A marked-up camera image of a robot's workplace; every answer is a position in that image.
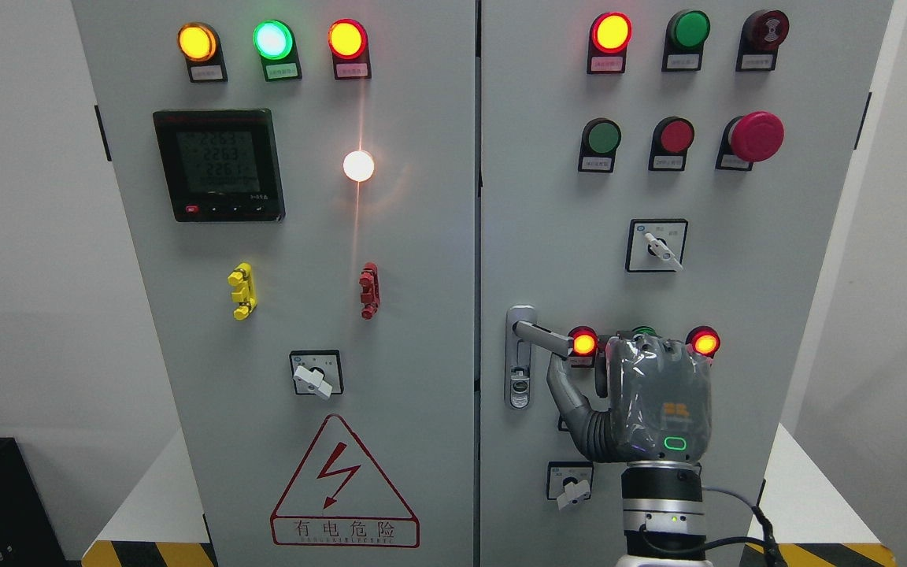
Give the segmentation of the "grey robot hand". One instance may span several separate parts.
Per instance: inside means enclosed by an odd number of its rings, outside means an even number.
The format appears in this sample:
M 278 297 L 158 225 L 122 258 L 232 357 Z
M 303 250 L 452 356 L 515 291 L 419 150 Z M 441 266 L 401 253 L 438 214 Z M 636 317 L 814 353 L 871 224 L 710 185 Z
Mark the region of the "grey robot hand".
M 712 433 L 712 358 L 645 334 L 609 338 L 605 357 L 609 408 L 594 410 L 566 359 L 550 356 L 547 384 L 580 454 L 598 463 L 698 463 Z

